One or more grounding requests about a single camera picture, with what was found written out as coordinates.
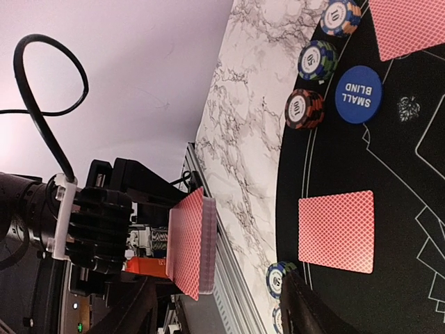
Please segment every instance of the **marble surface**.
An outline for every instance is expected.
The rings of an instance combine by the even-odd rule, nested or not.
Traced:
[[[274,333],[265,272],[276,261],[275,190],[284,104],[298,55],[326,0],[235,0],[213,75],[196,152],[237,260]]]

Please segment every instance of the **poker chip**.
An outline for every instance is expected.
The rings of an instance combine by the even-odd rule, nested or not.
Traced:
[[[343,74],[335,90],[335,106],[339,115],[352,124],[370,120],[383,100],[383,85],[378,74],[359,65]]]
[[[324,116],[323,98],[317,92],[296,89],[286,101],[284,117],[292,129],[314,129]]]
[[[348,37],[357,29],[362,10],[353,0],[333,0],[321,15],[322,30],[331,36]]]
[[[278,334],[283,334],[283,323],[281,318],[281,308],[276,305],[272,311],[273,328]]]
[[[280,299],[283,277],[296,268],[296,265],[287,261],[280,261],[269,266],[266,274],[266,285],[273,298]]]
[[[323,40],[312,40],[300,53],[298,74],[304,80],[326,80],[334,73],[338,61],[334,45]]]

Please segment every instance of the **orange object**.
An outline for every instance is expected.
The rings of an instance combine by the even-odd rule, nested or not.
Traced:
[[[127,261],[125,271],[146,276],[168,278],[167,274],[165,273],[165,259],[135,256],[131,260]]]

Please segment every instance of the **white wall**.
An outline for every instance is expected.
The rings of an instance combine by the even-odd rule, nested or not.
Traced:
[[[90,82],[71,114],[47,118],[84,185],[90,162],[139,160],[167,180],[179,177],[186,143],[194,141],[232,0],[1,1],[0,109],[24,108],[13,52],[27,34],[68,47]],[[25,66],[42,110],[79,98],[74,66],[34,43]],[[0,171],[40,175],[60,168],[28,115],[0,115]]]

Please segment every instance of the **black mat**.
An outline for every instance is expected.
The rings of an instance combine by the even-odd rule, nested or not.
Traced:
[[[317,130],[284,130],[278,260],[298,261],[299,198],[372,190],[374,272],[302,263],[299,271],[328,306],[362,331],[445,333],[444,313],[436,312],[437,301],[445,301],[445,46],[381,62],[367,3],[362,12],[350,40],[325,35],[320,27],[314,33],[339,53],[344,48],[332,82],[296,82],[296,88],[327,92],[326,115]],[[371,67],[385,81],[382,108],[366,126],[343,121],[334,103],[338,80],[355,65]]]

